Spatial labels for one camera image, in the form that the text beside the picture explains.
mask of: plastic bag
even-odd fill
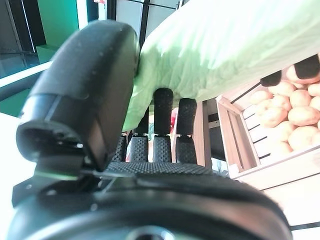
[[[189,1],[146,39],[123,130],[158,88],[204,101],[320,52],[319,12],[319,0]]]

